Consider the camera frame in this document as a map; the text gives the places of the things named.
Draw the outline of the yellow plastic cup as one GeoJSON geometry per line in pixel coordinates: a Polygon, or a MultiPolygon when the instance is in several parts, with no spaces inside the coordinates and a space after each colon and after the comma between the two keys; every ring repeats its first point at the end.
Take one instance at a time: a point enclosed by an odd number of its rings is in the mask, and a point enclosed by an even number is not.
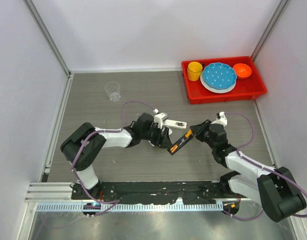
{"type": "Polygon", "coordinates": [[[197,61],[192,61],[187,66],[187,76],[192,82],[197,81],[203,71],[203,65],[197,61]]]}

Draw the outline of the blue dotted plate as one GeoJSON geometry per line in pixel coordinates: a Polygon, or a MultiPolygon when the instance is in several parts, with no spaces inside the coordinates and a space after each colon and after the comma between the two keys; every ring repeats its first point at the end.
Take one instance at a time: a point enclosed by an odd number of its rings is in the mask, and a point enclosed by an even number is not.
{"type": "Polygon", "coordinates": [[[222,62],[214,62],[205,66],[200,76],[203,84],[216,90],[234,88],[238,78],[235,70],[222,62]]]}

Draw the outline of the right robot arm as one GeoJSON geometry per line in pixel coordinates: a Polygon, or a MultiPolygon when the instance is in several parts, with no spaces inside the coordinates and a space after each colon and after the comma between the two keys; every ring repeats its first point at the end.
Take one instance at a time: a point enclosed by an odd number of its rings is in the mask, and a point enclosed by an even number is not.
{"type": "Polygon", "coordinates": [[[307,207],[288,168],[270,167],[247,157],[228,142],[223,124],[206,120],[190,126],[190,130],[197,140],[210,147],[217,163],[232,171],[219,185],[222,196],[229,198],[235,193],[245,196],[261,205],[274,222],[295,216],[307,207]]]}

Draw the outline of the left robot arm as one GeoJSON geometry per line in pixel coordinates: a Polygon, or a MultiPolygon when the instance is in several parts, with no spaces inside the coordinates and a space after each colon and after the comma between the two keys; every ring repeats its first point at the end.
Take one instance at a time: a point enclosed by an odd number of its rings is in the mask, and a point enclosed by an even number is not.
{"type": "Polygon", "coordinates": [[[83,185],[82,193],[90,200],[99,196],[100,180],[92,164],[101,149],[132,148],[141,141],[148,141],[161,149],[171,147],[170,128],[164,126],[167,118],[168,115],[164,112],[155,115],[143,113],[123,129],[101,129],[89,122],[83,123],[60,146],[61,152],[83,185]]]}

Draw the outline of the white remote with batteries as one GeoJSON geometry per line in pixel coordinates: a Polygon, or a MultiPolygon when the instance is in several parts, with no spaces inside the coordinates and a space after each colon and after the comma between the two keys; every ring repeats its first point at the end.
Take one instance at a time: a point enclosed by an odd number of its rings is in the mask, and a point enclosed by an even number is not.
{"type": "Polygon", "coordinates": [[[182,129],[185,130],[187,128],[187,123],[183,121],[176,121],[166,119],[163,124],[168,128],[182,129]]]}

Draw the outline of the red plastic tray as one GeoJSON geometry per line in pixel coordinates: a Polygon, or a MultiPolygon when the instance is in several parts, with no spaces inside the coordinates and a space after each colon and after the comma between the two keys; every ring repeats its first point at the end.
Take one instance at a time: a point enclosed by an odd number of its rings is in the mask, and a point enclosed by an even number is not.
{"type": "Polygon", "coordinates": [[[238,79],[235,87],[230,92],[214,93],[206,89],[200,80],[188,80],[187,68],[191,60],[182,61],[182,75],[184,78],[186,94],[189,103],[192,105],[254,100],[267,93],[267,89],[261,75],[259,74],[252,58],[249,56],[197,59],[196,61],[204,64],[205,66],[220,62],[233,67],[235,64],[242,63],[248,65],[251,68],[252,73],[246,79],[238,79]]]}

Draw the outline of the orange bowl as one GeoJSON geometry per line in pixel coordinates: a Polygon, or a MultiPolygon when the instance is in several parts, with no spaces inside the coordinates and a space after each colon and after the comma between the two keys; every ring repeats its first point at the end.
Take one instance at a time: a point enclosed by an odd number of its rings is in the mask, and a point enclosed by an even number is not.
{"type": "Polygon", "coordinates": [[[233,69],[238,79],[246,79],[252,75],[251,67],[244,63],[235,64],[233,69]]]}

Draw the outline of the clear plastic cup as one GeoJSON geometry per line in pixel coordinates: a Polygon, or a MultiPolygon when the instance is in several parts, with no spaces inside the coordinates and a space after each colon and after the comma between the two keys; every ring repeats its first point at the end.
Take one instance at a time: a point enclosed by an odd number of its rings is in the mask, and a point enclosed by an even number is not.
{"type": "Polygon", "coordinates": [[[121,98],[120,85],[117,82],[108,82],[104,87],[109,99],[112,102],[117,102],[121,98]]]}

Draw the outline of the black remote control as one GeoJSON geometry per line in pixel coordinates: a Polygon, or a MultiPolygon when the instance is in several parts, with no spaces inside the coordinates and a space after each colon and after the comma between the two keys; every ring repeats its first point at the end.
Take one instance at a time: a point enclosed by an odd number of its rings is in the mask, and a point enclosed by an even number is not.
{"type": "Polygon", "coordinates": [[[167,149],[167,151],[174,155],[177,151],[179,151],[182,147],[184,147],[189,141],[191,141],[194,138],[194,136],[191,135],[183,135],[180,139],[178,139],[170,148],[167,149]]]}

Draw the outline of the yellow handled screwdriver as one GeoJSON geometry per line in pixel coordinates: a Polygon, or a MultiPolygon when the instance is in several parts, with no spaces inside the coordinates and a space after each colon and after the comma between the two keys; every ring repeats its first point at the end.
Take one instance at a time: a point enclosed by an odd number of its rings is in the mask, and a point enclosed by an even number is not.
{"type": "Polygon", "coordinates": [[[189,140],[192,139],[192,130],[190,129],[181,139],[180,139],[180,145],[188,142],[189,140]]]}

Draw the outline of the orange battery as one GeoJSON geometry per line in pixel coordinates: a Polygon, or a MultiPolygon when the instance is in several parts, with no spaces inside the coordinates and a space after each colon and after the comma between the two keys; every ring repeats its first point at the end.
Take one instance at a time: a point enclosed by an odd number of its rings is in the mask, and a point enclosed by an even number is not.
{"type": "Polygon", "coordinates": [[[170,149],[170,152],[171,153],[174,153],[177,149],[178,149],[178,145],[174,145],[171,149],[170,149]]]}

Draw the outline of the pale grey plate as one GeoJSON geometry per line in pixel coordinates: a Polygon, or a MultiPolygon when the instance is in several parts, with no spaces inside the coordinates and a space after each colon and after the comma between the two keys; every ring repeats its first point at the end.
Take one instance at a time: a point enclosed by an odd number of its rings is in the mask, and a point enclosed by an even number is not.
{"type": "Polygon", "coordinates": [[[204,80],[204,77],[203,75],[200,76],[200,82],[201,84],[209,91],[213,92],[213,93],[216,93],[216,94],[225,94],[225,93],[229,93],[231,92],[235,87],[236,87],[236,83],[233,84],[232,86],[226,88],[226,89],[216,89],[216,88],[213,88],[211,86],[209,86],[205,80],[204,80]]]}

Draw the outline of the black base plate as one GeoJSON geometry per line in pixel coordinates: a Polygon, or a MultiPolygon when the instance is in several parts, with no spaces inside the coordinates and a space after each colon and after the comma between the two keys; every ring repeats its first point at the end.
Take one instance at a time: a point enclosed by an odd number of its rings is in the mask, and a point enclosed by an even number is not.
{"type": "Polygon", "coordinates": [[[235,199],[245,196],[226,192],[218,181],[131,181],[101,182],[88,191],[105,203],[118,201],[124,205],[167,205],[181,198],[185,205],[213,204],[216,199],[235,199]]]}

